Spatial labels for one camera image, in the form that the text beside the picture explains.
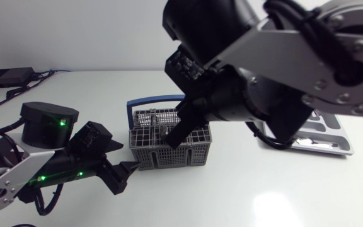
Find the wire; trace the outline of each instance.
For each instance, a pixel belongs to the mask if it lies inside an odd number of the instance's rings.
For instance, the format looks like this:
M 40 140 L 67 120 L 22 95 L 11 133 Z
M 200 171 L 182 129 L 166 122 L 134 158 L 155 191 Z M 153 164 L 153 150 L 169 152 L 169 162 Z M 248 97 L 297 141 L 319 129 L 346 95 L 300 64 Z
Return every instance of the wire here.
M 10 100 L 12 100 L 13 98 L 22 95 L 24 93 L 26 93 L 27 91 L 31 90 L 32 88 L 37 87 L 38 85 L 40 85 L 41 83 L 43 83 L 43 81 L 45 81 L 46 79 L 50 78 L 52 75 L 54 75 L 56 72 L 70 72 L 68 70 L 63 70 L 63 69 L 59 69 L 59 70 L 49 70 L 49 71 L 45 71 L 45 72 L 41 72 L 41 73 L 35 73 L 33 74 L 33 76 L 37 76 L 37 80 L 39 80 L 36 84 L 34 84 L 33 86 L 29 86 L 29 88 L 25 89 L 24 91 L 19 92 L 18 94 L 14 94 L 12 96 L 10 96 L 9 98 L 6 98 L 5 100 L 0 102 L 0 106 Z M 39 78 L 39 76 L 48 73 L 48 75 L 46 76 L 42 76 L 41 78 Z
M 12 131 L 13 129 L 18 128 L 19 126 L 23 125 L 25 123 L 25 121 L 21 118 L 19 119 L 17 122 L 8 125 L 6 127 L 0 128 L 0 135 L 5 134 L 9 131 Z
M 60 183 L 57 185 L 57 189 L 55 190 L 55 192 L 53 192 L 54 196 L 46 208 L 44 208 L 44 200 L 43 200 L 42 191 L 40 189 L 38 189 L 38 191 L 36 193 L 35 205 L 36 205 L 36 210 L 39 215 L 46 216 L 46 215 L 50 214 L 50 212 L 54 209 L 55 205 L 58 202 L 58 199 L 60 197 L 63 186 L 64 186 L 63 183 Z
M 56 73 L 56 72 L 70 72 L 70 70 L 65 70 L 65 69 L 54 69 L 54 70 L 48 70 L 48 71 L 44 71 L 41 73 L 33 73 L 34 76 L 39 76 L 39 75 L 43 75 L 46 73 Z
M 291 148 L 292 144 L 295 140 L 292 140 L 290 142 L 280 142 L 277 139 L 271 138 L 263 134 L 259 128 L 253 123 L 253 122 L 246 122 L 246 125 L 249 127 L 249 129 L 254 133 L 255 137 L 258 137 L 261 141 L 263 141 L 268 146 L 278 149 L 278 150 L 287 150 Z
M 18 163 L 22 161 L 22 157 L 20 156 L 20 152 L 18 150 L 18 147 L 16 146 L 15 142 L 13 141 L 12 138 L 10 138 L 7 134 L 1 134 L 1 136 L 9 143 L 9 145 L 11 145 L 16 159 L 18 160 Z
M 360 67 L 347 49 L 336 38 L 335 34 L 317 16 L 319 8 L 306 11 L 292 0 L 268 0 L 264 4 L 265 11 L 280 29 L 277 13 L 292 23 L 301 32 L 312 50 L 336 70 L 335 76 L 343 85 L 354 85 L 360 81 Z

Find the white tabletop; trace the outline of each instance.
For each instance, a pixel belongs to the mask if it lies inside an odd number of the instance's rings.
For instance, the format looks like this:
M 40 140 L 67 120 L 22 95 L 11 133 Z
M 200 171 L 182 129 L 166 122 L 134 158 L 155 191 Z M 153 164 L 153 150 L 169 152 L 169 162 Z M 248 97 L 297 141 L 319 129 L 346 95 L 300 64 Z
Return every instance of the white tabletop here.
M 60 73 L 1 106 L 0 127 L 19 118 L 23 102 L 75 108 L 73 132 L 89 120 L 102 123 L 125 144 L 109 160 L 133 161 L 126 102 L 173 94 L 181 91 L 162 71 Z M 116 196 L 98 177 L 69 182 L 48 216 L 17 200 L 0 211 L 0 226 L 363 226 L 363 118 L 339 118 L 353 156 L 276 151 L 242 122 L 212 122 L 205 166 L 136 171 Z M 46 201 L 54 189 L 43 189 Z

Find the dishwasher cutlery basket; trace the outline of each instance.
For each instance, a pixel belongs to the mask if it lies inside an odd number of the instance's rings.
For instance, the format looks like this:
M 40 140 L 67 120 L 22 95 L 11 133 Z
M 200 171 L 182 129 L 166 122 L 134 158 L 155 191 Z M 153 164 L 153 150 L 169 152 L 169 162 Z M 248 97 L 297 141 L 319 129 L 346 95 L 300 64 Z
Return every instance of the dishwasher cutlery basket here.
M 212 141 L 209 124 L 196 128 L 172 149 L 161 139 L 161 132 L 171 131 L 180 121 L 176 109 L 138 110 L 132 114 L 132 107 L 138 105 L 183 99 L 184 95 L 165 95 L 127 102 L 130 149 L 135 160 L 141 162 L 140 170 L 205 165 Z

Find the black device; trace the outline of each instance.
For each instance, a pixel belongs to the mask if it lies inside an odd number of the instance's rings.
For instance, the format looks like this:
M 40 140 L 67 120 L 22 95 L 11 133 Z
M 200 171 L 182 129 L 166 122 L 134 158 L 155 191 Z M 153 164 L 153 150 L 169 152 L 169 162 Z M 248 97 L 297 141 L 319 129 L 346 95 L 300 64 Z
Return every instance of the black device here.
M 165 73 L 186 94 L 177 148 L 207 121 L 242 121 L 266 144 L 287 149 L 314 109 L 363 116 L 363 0 L 306 11 L 267 0 L 260 21 L 245 0 L 168 0 L 163 27 L 181 42 Z M 266 122 L 275 138 L 253 122 Z
M 0 209 L 19 198 L 34 202 L 38 213 L 47 215 L 64 183 L 92 176 L 100 177 L 115 195 L 124 191 L 140 163 L 112 165 L 106 153 L 121 149 L 123 144 L 112 140 L 112 134 L 96 122 L 86 123 L 70 140 L 78 114 L 72 108 L 50 103 L 24 103 L 22 118 L 0 129 Z M 6 134 L 23 124 L 22 134 Z M 51 185 L 57 185 L 57 190 L 45 207 L 40 188 Z
M 0 88 L 26 86 L 34 73 L 31 67 L 0 69 Z

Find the white wall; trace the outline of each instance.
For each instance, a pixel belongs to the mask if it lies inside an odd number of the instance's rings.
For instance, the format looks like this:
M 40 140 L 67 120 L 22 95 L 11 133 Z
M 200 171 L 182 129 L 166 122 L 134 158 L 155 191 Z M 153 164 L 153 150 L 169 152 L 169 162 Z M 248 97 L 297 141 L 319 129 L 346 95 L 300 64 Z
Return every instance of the white wall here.
M 0 68 L 162 70 L 178 46 L 162 28 L 166 2 L 0 0 Z M 263 0 L 250 2 L 265 16 Z

